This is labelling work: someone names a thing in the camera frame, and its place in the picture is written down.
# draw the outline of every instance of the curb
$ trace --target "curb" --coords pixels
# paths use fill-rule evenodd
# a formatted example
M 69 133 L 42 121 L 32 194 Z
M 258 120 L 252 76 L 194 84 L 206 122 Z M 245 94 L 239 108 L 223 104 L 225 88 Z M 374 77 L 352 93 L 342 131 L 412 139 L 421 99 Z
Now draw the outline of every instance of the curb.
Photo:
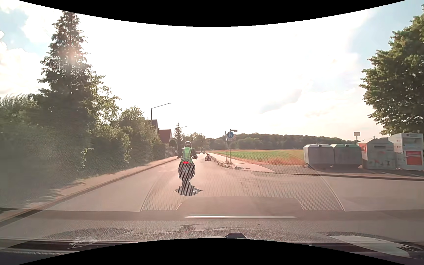
M 212 160 L 214 160 L 217 165 L 233 170 L 241 170 L 238 168 L 233 168 L 231 166 L 227 166 L 224 163 L 221 163 L 218 159 L 211 156 Z M 289 175 L 289 173 L 279 173 L 279 172 L 267 172 L 267 171 L 255 171 L 255 170 L 246 170 L 248 172 L 259 172 L 259 173 L 269 173 L 269 174 L 281 174 L 281 175 Z M 424 178 L 399 178 L 399 177 L 369 177 L 369 176 L 343 176 L 343 175 L 330 175 L 330 174 L 318 174 L 318 173 L 309 173 L 309 174 L 300 174 L 294 173 L 292 175 L 299 176 L 320 176 L 320 177 L 336 177 L 336 178 L 360 178 L 360 179 L 379 179 L 379 180 L 402 180 L 402 181 L 424 181 Z
M 74 197 L 76 197 L 76 196 L 80 196 L 80 195 L 82 195 L 82 194 L 84 194 L 84 193 L 87 193 L 87 192 L 90 192 L 90 191 L 96 190 L 96 189 L 101 188 L 101 187 L 103 187 L 103 186 L 106 186 L 106 185 L 108 185 L 108 184 L 112 184 L 112 183 L 117 182 L 117 181 L 119 181 L 119 180 L 122 180 L 122 179 L 125 179 L 125 178 L 128 178 L 128 177 L 131 177 L 131 176 L 136 175 L 136 174 L 138 174 L 138 173 L 141 173 L 141 172 L 147 171 L 147 170 L 152 169 L 152 168 L 157 167 L 157 166 L 164 165 L 164 164 L 166 164 L 166 163 L 172 162 L 172 161 L 177 160 L 177 159 L 178 159 L 178 158 L 175 158 L 175 159 L 172 159 L 172 160 L 169 160 L 169 161 L 166 161 L 166 162 L 162 162 L 162 163 L 157 164 L 157 165 L 154 165 L 154 166 L 150 166 L 150 167 L 148 167 L 148 168 L 141 169 L 141 170 L 136 171 L 136 172 L 133 172 L 133 173 L 129 173 L 129 174 L 127 174 L 127 175 L 120 176 L 120 177 L 115 178 L 115 179 L 111 179 L 111 180 L 106 181 L 106 182 L 104 182 L 104 183 L 97 184 L 97 185 L 91 186 L 91 187 L 89 187 L 89 188 L 86 188 L 86 189 L 84 189 L 84 190 L 80 190 L 80 191 L 77 191 L 77 192 L 75 192 L 75 193 L 72 193 L 72 194 L 69 194 L 69 195 L 66 195 L 66 196 L 60 197 L 60 198 L 58 198 L 58 199 L 56 199 L 56 200 L 54 200 L 54 201 L 51 201 L 51 202 L 45 203 L 45 204 L 43 204 L 43 205 L 41 205 L 41 206 L 37 206 L 36 208 L 30 208 L 30 209 L 24 209 L 24 210 L 21 210 L 21 212 L 19 212 L 19 213 L 14 213 L 14 214 L 11 214 L 11 215 L 9 215 L 9 216 L 6 216 L 6 217 L 4 217 L 4 218 L 0 219 L 0 223 L 2 223 L 2 222 L 4 222 L 4 221 L 7 221 L 7 220 L 9 220 L 9 219 L 12 219 L 12 218 L 14 218 L 14 217 L 16 217 L 16 216 L 19 216 L 19 215 L 22 215 L 22 214 L 27 214 L 27 213 L 28 213 L 28 212 L 30 212 L 30 211 L 38 212 L 38 211 L 40 211 L 40 210 L 45 210 L 46 208 L 50 208 L 50 207 L 52 207 L 52 206 L 54 206 L 54 205 L 56 205 L 56 204 L 58 204 L 58 203 L 60 203 L 60 202 L 63 202 L 63 201 L 65 201 L 65 200 L 72 199 L 72 198 L 74 198 Z

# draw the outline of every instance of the gray container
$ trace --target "gray container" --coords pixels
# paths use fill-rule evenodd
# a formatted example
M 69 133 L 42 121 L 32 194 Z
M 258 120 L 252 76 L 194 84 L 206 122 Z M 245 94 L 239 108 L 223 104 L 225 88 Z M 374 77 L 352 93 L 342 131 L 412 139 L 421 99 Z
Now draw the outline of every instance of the gray container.
M 329 168 L 334 164 L 333 147 L 329 144 L 308 144 L 303 147 L 303 159 L 310 167 Z
M 356 144 L 332 144 L 334 150 L 333 167 L 358 168 L 362 165 L 361 147 Z

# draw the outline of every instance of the red label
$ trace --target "red label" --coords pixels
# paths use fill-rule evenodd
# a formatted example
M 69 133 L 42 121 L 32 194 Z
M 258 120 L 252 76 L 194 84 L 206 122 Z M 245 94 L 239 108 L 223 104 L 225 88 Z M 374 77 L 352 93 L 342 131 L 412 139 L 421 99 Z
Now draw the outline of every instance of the red label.
M 409 166 L 422 166 L 423 159 L 421 157 L 421 151 L 406 151 L 407 154 L 407 165 Z
M 361 151 L 363 151 L 363 152 L 367 152 L 368 151 L 368 148 L 366 147 L 366 144 L 365 143 L 359 144 L 359 147 L 361 147 Z

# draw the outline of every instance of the green container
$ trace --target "green container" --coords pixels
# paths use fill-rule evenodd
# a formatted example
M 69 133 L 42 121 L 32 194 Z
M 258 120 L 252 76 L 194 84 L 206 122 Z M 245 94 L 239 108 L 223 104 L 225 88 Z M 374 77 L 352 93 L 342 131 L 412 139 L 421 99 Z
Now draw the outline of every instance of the green container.
M 334 167 L 359 167 L 362 165 L 361 147 L 356 144 L 332 144 Z

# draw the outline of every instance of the motorcyclist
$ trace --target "motorcyclist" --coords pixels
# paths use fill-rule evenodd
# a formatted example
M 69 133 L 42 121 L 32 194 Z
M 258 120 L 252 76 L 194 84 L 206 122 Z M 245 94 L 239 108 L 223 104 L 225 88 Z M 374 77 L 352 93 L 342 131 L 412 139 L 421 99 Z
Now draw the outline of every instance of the motorcyclist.
M 181 150 L 181 161 L 178 167 L 179 174 L 181 174 L 182 167 L 187 165 L 190 170 L 188 172 L 191 175 L 190 178 L 194 177 L 194 174 L 196 173 L 196 166 L 194 165 L 192 159 L 197 159 L 197 154 L 196 151 L 192 149 L 192 143 L 186 141 L 184 143 L 184 148 Z

